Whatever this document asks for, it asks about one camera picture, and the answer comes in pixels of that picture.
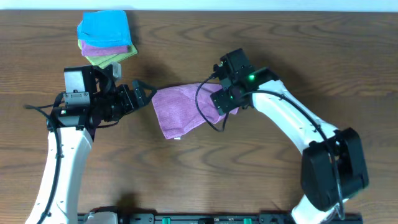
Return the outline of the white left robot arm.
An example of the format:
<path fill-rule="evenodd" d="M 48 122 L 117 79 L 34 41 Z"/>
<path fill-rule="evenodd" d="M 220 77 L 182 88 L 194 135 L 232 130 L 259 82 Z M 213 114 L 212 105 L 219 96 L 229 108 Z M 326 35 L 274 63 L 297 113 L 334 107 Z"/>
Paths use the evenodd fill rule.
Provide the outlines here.
<path fill-rule="evenodd" d="M 157 92 L 140 80 L 117 86 L 118 63 L 65 68 L 64 79 L 65 91 L 45 115 L 49 149 L 27 223 L 77 223 L 81 180 L 96 130 L 118 124 L 123 116 L 148 105 Z"/>

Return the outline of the pink microfibre cloth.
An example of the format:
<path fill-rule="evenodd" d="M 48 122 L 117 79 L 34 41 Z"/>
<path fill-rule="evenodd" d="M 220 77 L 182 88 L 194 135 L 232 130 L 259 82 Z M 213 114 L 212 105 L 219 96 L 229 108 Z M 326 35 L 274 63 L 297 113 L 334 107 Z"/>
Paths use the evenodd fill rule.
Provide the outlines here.
<path fill-rule="evenodd" d="M 181 137 L 201 124 L 220 122 L 219 115 L 210 95 L 221 89 L 220 84 L 206 83 L 172 86 L 158 90 L 152 104 L 160 129 L 166 139 Z"/>

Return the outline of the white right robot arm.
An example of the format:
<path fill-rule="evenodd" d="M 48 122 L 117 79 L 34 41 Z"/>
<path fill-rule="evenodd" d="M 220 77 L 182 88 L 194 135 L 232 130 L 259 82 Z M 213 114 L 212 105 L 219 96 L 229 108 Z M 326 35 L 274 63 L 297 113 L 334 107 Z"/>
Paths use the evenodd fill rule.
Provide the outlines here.
<path fill-rule="evenodd" d="M 267 116 L 299 150 L 303 197 L 290 213 L 292 221 L 348 222 L 345 202 L 369 185 L 359 134 L 319 118 L 271 69 L 255 68 L 243 49 L 222 56 L 210 77 L 221 84 L 210 96 L 220 115 L 252 107 Z"/>

